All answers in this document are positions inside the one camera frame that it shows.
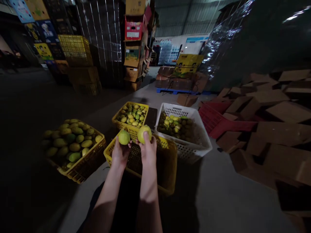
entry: pallet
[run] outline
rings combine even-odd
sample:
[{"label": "pallet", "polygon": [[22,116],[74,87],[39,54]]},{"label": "pallet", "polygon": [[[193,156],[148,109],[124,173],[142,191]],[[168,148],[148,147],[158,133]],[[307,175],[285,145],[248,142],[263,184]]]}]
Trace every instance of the pallet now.
[{"label": "pallet", "polygon": [[166,88],[157,88],[156,89],[157,93],[160,93],[161,91],[173,92],[173,94],[178,94],[178,93],[189,93],[191,95],[199,94],[199,92],[194,92],[194,91],[183,91],[183,90],[166,89]]}]

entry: grey floor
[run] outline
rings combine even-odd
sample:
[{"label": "grey floor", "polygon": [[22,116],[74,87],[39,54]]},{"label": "grey floor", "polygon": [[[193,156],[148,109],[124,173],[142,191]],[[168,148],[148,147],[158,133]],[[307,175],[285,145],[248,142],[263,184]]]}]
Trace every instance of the grey floor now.
[{"label": "grey floor", "polygon": [[[78,118],[110,142],[115,136],[111,118],[125,102],[158,110],[162,102],[177,104],[177,95],[156,93],[151,81],[157,70],[150,69],[139,91],[104,89],[97,97],[77,96],[71,87],[55,85],[44,70],[0,76],[5,232],[78,230],[94,191],[107,176],[108,164],[76,185],[45,161],[41,135],[64,119]],[[229,155],[211,142],[213,150],[195,165],[178,163],[175,193],[161,199],[164,232],[296,232],[280,210],[276,192],[236,174]]]}]

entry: red cardboard box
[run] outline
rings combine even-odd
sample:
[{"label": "red cardboard box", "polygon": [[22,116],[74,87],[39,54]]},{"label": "red cardboard box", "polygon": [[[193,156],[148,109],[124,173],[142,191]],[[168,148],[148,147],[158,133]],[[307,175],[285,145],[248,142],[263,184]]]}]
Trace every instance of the red cardboard box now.
[{"label": "red cardboard box", "polygon": [[141,40],[147,26],[148,20],[145,15],[125,16],[125,41]]}]

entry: crate of mangoes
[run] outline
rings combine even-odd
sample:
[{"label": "crate of mangoes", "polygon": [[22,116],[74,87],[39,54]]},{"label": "crate of mangoes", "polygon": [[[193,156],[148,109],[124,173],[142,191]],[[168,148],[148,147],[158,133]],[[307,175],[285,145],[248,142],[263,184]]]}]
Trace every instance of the crate of mangoes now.
[{"label": "crate of mangoes", "polygon": [[78,119],[65,120],[58,129],[45,131],[42,147],[49,163],[77,183],[105,162],[105,136]]},{"label": "crate of mangoes", "polygon": [[134,126],[140,128],[145,124],[149,105],[127,102],[112,118],[112,123],[118,129],[124,126]]}]

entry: warehouse wall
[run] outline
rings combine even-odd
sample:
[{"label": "warehouse wall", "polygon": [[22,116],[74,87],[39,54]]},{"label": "warehouse wall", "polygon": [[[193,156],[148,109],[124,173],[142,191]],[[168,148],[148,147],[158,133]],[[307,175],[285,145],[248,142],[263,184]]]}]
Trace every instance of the warehouse wall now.
[{"label": "warehouse wall", "polygon": [[171,40],[171,44],[174,46],[181,47],[181,53],[185,54],[198,54],[203,42],[206,42],[208,39],[207,34],[203,35],[184,35],[184,36],[176,36],[176,37],[156,37],[158,42],[154,43],[154,45],[160,44],[160,40]]},{"label": "warehouse wall", "polygon": [[236,0],[156,0],[160,27],[156,37],[209,34],[219,10]]}]

